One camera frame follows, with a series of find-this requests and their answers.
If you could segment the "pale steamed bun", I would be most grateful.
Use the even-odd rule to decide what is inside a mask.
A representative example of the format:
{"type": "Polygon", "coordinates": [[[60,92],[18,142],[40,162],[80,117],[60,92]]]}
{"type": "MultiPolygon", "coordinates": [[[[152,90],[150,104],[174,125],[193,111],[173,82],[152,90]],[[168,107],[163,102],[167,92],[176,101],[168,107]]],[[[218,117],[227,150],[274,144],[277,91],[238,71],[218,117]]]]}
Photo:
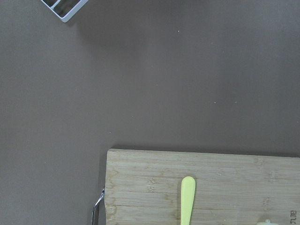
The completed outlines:
{"type": "Polygon", "coordinates": [[[273,223],[272,221],[270,221],[269,219],[266,219],[263,222],[258,222],[256,225],[278,225],[278,223],[273,223]]]}

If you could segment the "yellow plastic knife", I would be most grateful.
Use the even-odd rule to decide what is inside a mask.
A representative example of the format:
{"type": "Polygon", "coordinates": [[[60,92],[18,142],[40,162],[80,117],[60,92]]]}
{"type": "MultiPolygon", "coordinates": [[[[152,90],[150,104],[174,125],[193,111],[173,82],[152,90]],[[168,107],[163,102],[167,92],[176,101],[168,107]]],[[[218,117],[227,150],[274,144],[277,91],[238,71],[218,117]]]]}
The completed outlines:
{"type": "Polygon", "coordinates": [[[195,197],[195,179],[184,177],[180,190],[180,225],[189,225],[195,197]]]}

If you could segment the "wooden cutting board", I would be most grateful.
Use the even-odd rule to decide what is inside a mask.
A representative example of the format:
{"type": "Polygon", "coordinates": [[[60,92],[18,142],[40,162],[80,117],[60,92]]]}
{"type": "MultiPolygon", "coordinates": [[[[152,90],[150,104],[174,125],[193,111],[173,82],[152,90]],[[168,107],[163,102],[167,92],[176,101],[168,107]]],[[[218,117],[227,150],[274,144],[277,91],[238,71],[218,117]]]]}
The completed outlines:
{"type": "Polygon", "coordinates": [[[193,225],[300,222],[297,157],[111,149],[107,153],[108,225],[178,225],[180,186],[195,179],[193,225]]]}

